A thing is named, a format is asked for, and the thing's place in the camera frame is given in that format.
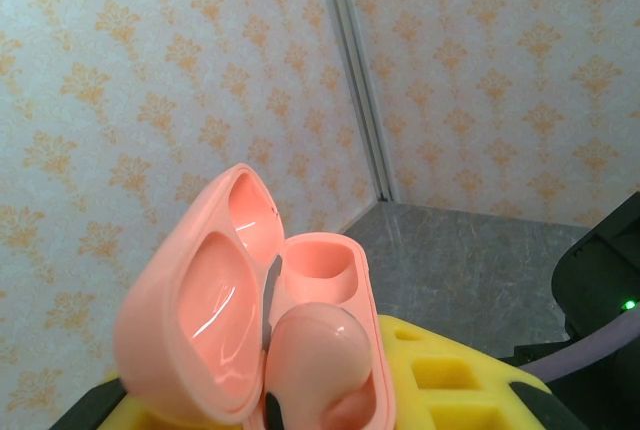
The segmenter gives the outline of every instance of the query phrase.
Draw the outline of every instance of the wall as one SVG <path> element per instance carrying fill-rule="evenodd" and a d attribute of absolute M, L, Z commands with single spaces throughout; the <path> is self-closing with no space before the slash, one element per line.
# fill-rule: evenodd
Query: wall
<path fill-rule="evenodd" d="M 0 422 L 112 371 L 126 288 L 247 161 L 288 234 L 374 201 L 324 0 L 0 0 Z"/>
<path fill-rule="evenodd" d="M 639 0 L 354 0 L 397 196 L 592 225 L 640 190 Z"/>

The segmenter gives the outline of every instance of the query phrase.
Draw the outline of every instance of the purple cable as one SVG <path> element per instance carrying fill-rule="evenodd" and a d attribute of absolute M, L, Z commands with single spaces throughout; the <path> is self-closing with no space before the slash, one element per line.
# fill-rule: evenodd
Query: purple cable
<path fill-rule="evenodd" d="M 591 335 L 562 350 L 520 367 L 552 382 L 602 360 L 640 337 L 640 307 L 627 310 Z"/>

